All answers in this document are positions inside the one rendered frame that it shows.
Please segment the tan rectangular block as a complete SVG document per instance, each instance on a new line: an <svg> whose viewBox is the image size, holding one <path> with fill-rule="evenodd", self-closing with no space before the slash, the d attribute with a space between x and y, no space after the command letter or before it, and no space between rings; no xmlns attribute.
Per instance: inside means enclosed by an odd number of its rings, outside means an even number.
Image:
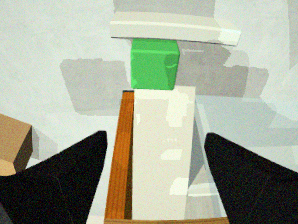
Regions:
<svg viewBox="0 0 298 224"><path fill-rule="evenodd" d="M0 176L25 171L32 153L32 125L0 113Z"/></svg>

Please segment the green block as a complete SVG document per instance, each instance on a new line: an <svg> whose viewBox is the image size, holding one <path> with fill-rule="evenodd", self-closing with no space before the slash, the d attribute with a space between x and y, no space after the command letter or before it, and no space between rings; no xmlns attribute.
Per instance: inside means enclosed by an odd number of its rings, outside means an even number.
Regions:
<svg viewBox="0 0 298 224"><path fill-rule="evenodd" d="M130 87L173 91L180 49L177 41L133 39L130 49Z"/></svg>

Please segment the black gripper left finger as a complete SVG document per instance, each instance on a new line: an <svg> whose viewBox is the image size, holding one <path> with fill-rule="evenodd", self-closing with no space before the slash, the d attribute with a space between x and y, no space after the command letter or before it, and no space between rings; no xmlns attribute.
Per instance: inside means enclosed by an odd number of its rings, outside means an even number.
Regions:
<svg viewBox="0 0 298 224"><path fill-rule="evenodd" d="M0 224L86 224L106 149L108 133L90 133L25 171L0 176Z"/></svg>

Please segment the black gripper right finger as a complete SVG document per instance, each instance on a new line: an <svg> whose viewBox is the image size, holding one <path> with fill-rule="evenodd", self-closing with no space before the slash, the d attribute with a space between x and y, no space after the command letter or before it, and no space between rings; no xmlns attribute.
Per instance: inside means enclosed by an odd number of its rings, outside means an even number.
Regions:
<svg viewBox="0 0 298 224"><path fill-rule="evenodd" d="M298 172L214 132L204 151L230 224L298 224Z"/></svg>

